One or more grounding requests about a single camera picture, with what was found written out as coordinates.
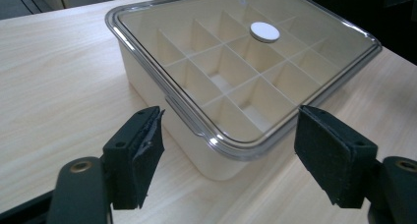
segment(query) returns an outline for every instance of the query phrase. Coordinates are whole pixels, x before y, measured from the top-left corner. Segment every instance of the light wood surface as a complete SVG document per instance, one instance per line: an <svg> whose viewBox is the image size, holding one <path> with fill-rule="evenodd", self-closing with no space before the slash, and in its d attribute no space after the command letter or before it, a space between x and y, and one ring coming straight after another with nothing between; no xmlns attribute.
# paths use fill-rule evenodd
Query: light wood surface
<svg viewBox="0 0 417 224"><path fill-rule="evenodd" d="M0 22L0 212L55 186L59 169L100 156L147 107L126 79L104 15L118 0ZM389 155L417 159L417 67L384 49L321 107ZM236 178L203 177L163 133L165 153L141 210L115 223L367 223L332 206L293 149L294 134Z"/></svg>

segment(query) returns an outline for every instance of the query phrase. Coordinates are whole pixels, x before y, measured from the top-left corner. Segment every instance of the dark floor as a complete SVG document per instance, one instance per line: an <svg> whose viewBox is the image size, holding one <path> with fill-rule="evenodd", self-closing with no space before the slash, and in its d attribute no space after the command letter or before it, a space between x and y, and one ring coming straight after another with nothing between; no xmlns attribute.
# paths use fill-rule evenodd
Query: dark floor
<svg viewBox="0 0 417 224"><path fill-rule="evenodd" d="M73 6L107 0L73 0ZM413 2L384 8L383 0L314 0L375 36L383 46L417 65L417 22ZM0 20L43 13L52 9L43 0L0 0Z"/></svg>

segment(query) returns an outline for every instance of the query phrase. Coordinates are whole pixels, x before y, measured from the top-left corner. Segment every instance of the white knob on lid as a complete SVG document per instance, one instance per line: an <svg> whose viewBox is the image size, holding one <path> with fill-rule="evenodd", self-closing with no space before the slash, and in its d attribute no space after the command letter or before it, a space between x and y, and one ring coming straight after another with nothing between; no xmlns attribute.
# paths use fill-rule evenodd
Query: white knob on lid
<svg viewBox="0 0 417 224"><path fill-rule="evenodd" d="M279 30L270 24L255 22L251 24L251 35L258 41L272 43L279 39Z"/></svg>

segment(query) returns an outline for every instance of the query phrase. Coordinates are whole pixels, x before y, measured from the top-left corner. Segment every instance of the plastic storage box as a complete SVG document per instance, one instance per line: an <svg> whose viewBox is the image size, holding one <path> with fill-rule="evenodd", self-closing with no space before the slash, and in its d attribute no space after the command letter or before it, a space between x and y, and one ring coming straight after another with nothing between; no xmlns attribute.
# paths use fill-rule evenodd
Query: plastic storage box
<svg viewBox="0 0 417 224"><path fill-rule="evenodd" d="M317 105L380 50L308 0L157 0L106 17L129 82L208 178L227 180L275 147L300 104ZM276 42L253 38L273 25Z"/></svg>

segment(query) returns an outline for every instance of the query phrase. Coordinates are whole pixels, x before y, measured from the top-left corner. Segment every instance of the clear plastic lid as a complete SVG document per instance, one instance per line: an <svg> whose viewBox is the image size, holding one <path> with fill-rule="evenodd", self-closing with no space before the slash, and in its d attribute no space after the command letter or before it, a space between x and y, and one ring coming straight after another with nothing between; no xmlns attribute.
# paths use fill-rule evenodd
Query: clear plastic lid
<svg viewBox="0 0 417 224"><path fill-rule="evenodd" d="M106 20L193 132L241 160L268 151L300 104L317 105L381 50L307 0L159 0ZM254 38L256 22L279 39Z"/></svg>

